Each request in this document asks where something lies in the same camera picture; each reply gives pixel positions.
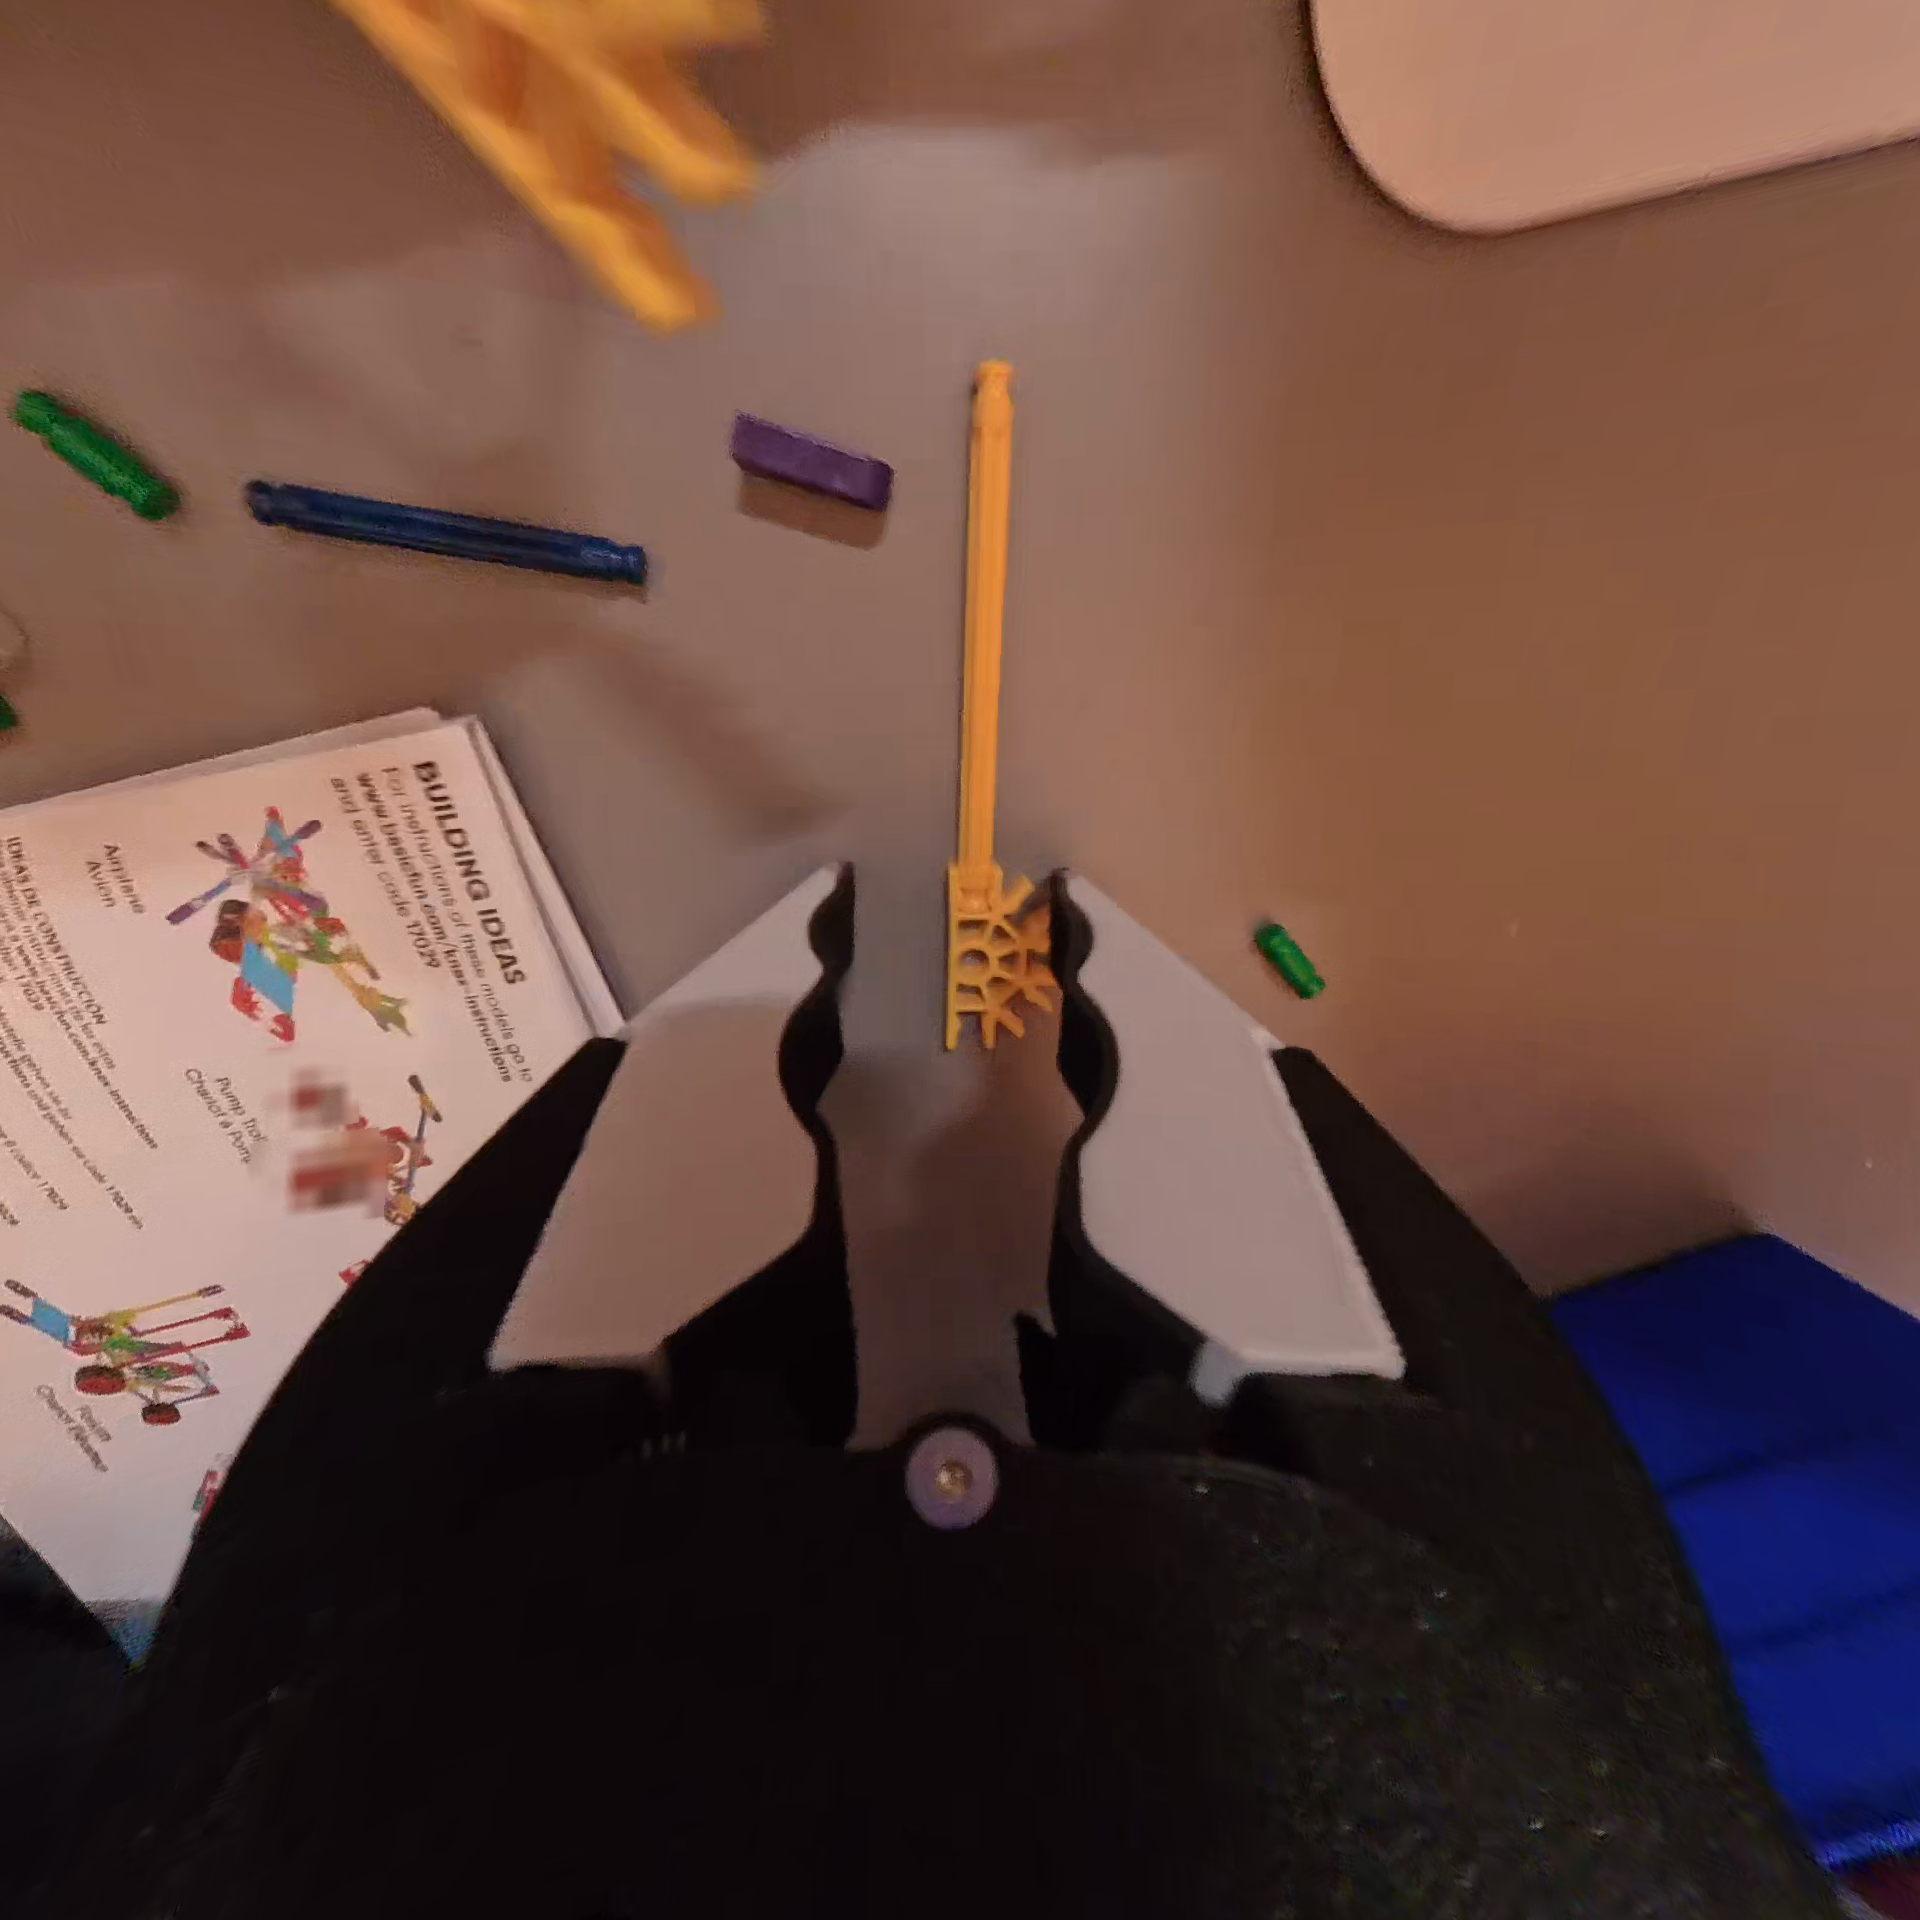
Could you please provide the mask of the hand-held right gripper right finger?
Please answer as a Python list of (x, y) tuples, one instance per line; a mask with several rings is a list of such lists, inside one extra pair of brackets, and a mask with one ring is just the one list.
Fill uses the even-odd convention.
[(1185, 1379), (1405, 1376), (1354, 1234), (1281, 1080), (1281, 1040), (1089, 878), (1053, 929), (1087, 934), (1061, 984), (1093, 1014), (1095, 1096), (1079, 1226), (1189, 1338)]

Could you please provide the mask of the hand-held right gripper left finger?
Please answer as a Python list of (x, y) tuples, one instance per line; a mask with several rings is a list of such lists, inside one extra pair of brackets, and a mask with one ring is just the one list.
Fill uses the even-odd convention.
[(820, 1150), (779, 1054), (812, 993), (837, 1014), (813, 922), (850, 906), (850, 883), (847, 862), (817, 869), (621, 1028), (490, 1366), (658, 1366), (672, 1336), (801, 1241)]

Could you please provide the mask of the yellow rod with connector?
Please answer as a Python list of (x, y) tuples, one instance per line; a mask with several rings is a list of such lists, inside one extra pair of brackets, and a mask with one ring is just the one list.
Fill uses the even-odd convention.
[(746, 198), (757, 158), (698, 62), (755, 46), (760, 3), (337, 3), (385, 64), (635, 322), (712, 313), (649, 198)]
[(955, 837), (944, 888), (944, 1050), (971, 1034), (983, 1050), (1024, 1034), (1023, 1010), (1050, 1010), (1050, 908), (1010, 878), (996, 850), (1002, 657), (1013, 529), (1016, 372), (976, 366), (968, 446), (963, 686)]

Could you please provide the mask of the white instruction booklet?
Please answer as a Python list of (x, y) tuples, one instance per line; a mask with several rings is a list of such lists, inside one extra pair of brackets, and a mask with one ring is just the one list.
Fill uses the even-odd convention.
[(3, 1507), (156, 1611), (345, 1290), (619, 1010), (490, 732), (403, 710), (3, 816)]

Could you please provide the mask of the blue plastic bin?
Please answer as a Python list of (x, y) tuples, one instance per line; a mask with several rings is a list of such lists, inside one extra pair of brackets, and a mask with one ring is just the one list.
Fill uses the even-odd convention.
[(1919, 1322), (1786, 1238), (1552, 1297), (1815, 1859), (1915, 1852)]

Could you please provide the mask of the dark blue rod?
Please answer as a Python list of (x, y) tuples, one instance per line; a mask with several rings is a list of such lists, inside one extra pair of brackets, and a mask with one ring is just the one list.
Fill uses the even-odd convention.
[(644, 587), (642, 546), (517, 518), (476, 516), (255, 478), (243, 490), (255, 522), (284, 532), (387, 546), (439, 560), (497, 565), (596, 585)]

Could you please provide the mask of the purple block piece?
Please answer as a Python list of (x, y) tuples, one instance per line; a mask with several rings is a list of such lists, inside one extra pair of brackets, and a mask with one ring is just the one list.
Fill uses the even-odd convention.
[(736, 413), (730, 457), (748, 478), (857, 512), (888, 512), (893, 498), (897, 470), (888, 462), (770, 419)]

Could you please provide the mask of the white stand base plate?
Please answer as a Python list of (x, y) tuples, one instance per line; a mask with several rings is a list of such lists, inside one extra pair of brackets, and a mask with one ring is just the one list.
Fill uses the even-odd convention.
[(1455, 234), (1915, 142), (1915, 3), (1312, 3), (1344, 144)]

